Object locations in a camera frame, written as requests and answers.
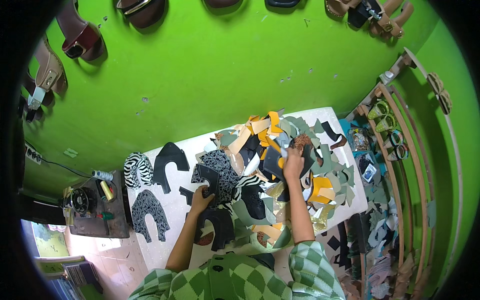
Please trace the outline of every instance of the beige sandal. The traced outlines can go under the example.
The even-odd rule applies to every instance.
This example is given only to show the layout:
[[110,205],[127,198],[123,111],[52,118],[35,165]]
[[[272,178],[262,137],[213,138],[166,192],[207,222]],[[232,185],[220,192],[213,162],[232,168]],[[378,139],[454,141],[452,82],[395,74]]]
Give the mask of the beige sandal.
[[67,88],[67,78],[60,58],[53,52],[44,36],[35,51],[39,67],[35,76],[35,90],[28,97],[28,108],[38,109],[45,93],[50,90],[61,93]]

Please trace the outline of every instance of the wooden table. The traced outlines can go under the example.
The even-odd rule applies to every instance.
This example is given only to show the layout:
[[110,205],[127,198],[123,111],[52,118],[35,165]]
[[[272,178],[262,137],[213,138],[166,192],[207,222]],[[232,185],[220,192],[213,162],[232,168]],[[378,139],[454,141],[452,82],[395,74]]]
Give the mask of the wooden table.
[[73,218],[73,226],[70,227],[70,233],[96,238],[117,238],[126,239],[130,237],[128,220],[131,220],[130,209],[128,205],[128,197],[123,195],[123,187],[125,186],[123,172],[116,171],[113,174],[113,181],[117,187],[115,199],[108,203],[100,198],[98,189],[95,184],[95,178],[89,179],[86,183],[82,182],[73,186],[73,188],[87,188],[91,190],[89,197],[94,198],[94,206],[92,214],[97,215],[102,212],[109,212],[114,215],[112,220],[102,220],[101,218],[85,218],[75,213]]

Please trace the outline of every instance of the black leather piece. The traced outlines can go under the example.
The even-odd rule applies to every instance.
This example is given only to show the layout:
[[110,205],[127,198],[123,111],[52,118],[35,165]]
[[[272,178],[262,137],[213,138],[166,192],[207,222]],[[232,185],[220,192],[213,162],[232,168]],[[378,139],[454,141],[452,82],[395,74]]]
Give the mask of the black leather piece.
[[265,178],[268,179],[268,182],[280,182],[280,179],[278,179],[278,177],[275,177],[275,180],[273,180],[272,174],[264,169],[264,160],[260,161],[260,164],[258,164],[258,169],[262,172]]
[[164,194],[168,194],[171,191],[165,174],[165,165],[169,162],[174,162],[178,171],[190,171],[187,157],[185,157],[183,150],[174,143],[166,143],[156,156],[153,169],[153,182],[162,186]]
[[205,209],[197,220],[197,229],[193,241],[198,243],[202,236],[202,229],[205,226],[205,220],[209,220],[213,224],[215,237],[212,242],[212,251],[225,248],[225,244],[235,239],[235,231],[233,229],[232,218],[226,209]]
[[257,220],[265,218],[265,204],[259,193],[263,192],[260,185],[246,185],[241,188],[241,198],[245,202],[248,214]]
[[239,151],[240,155],[241,155],[241,158],[243,158],[243,165],[246,166],[248,165],[248,163],[250,162],[249,158],[248,158],[248,150],[247,148],[242,148],[240,149]]
[[275,175],[281,181],[285,181],[283,178],[283,170],[278,166],[278,160],[282,156],[272,146],[267,148],[267,154],[265,155],[263,169],[270,174]]
[[[370,7],[376,13],[379,13],[382,10],[378,5],[377,1],[375,0],[365,0],[365,2],[369,3]],[[356,28],[361,28],[370,17],[371,15],[367,11],[366,6],[363,2],[360,2],[356,8],[348,9],[348,22]]]
[[277,201],[280,202],[288,202],[290,201],[290,192],[288,191],[288,186],[286,183],[284,183],[285,188],[283,189],[283,192],[281,195],[276,199]]
[[180,195],[183,195],[187,198],[187,205],[192,205],[193,192],[185,189],[184,187],[179,187]]
[[322,127],[325,130],[325,132],[327,133],[328,137],[331,138],[332,141],[334,141],[334,142],[336,142],[338,140],[338,138],[341,136],[341,134],[333,132],[333,129],[332,129],[332,127],[330,127],[330,123],[328,123],[328,122],[323,122]]
[[204,198],[210,196],[211,194],[217,195],[218,194],[218,178],[219,178],[218,172],[213,168],[203,164],[197,164],[197,169],[198,169],[198,175],[200,175],[200,178],[205,179],[210,184],[208,189],[203,192]]
[[270,6],[289,8],[297,5],[300,2],[300,0],[288,0],[288,1],[265,0],[265,2]]
[[242,148],[247,148],[250,150],[257,149],[258,145],[260,145],[260,140],[258,139],[258,135],[250,135],[248,140],[245,142]]
[[305,146],[303,147],[302,157],[304,158],[304,162],[303,162],[303,170],[300,173],[300,178],[302,178],[303,175],[305,175],[305,173],[307,173],[307,171],[310,170],[310,168],[314,163],[313,159],[310,157],[310,152],[312,151],[311,148],[312,146],[310,144],[305,144]]

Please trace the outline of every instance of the yellow leather piece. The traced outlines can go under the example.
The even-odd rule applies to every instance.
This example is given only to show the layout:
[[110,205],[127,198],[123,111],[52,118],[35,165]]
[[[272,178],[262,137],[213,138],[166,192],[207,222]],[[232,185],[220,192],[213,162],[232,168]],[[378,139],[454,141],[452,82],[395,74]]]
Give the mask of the yellow leather piece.
[[262,156],[260,156],[260,160],[264,160],[266,155],[267,155],[267,149],[265,149],[265,150],[262,152]]
[[260,144],[262,145],[262,147],[268,147],[267,129],[258,133],[258,139],[260,140]]
[[310,180],[310,185],[313,184],[313,189],[310,198],[308,198],[308,202],[314,201],[327,204],[335,198],[335,191],[330,190],[330,188],[332,188],[332,183],[327,177],[313,177],[313,175],[310,175]]
[[278,112],[276,111],[269,111],[268,116],[270,116],[270,120],[272,125],[270,125],[272,133],[282,133],[283,130],[281,130],[278,127],[278,124],[280,123],[280,119],[278,118]]
[[272,227],[273,227],[273,228],[276,228],[276,229],[278,229],[278,230],[282,230],[282,223],[272,224]]
[[265,136],[265,139],[267,140],[268,144],[272,146],[278,153],[280,153],[280,146],[275,143],[270,137],[267,135]]

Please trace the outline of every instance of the black patterned leather piece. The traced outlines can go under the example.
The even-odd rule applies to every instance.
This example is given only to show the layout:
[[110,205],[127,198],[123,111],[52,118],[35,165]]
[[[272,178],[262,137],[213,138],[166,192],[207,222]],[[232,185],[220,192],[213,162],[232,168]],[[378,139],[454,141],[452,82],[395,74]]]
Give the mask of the black patterned leather piece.
[[165,241],[165,231],[170,230],[167,217],[163,211],[162,204],[149,190],[143,190],[138,194],[132,205],[133,230],[145,237],[147,243],[152,242],[150,233],[145,224],[145,216],[151,214],[158,230],[158,240]]
[[[200,157],[205,166],[208,166],[218,172],[218,192],[215,193],[215,205],[228,203],[231,201],[233,188],[239,181],[239,176],[232,168],[230,160],[223,150],[210,151]],[[193,170],[192,183],[203,182],[198,172],[197,166]]]

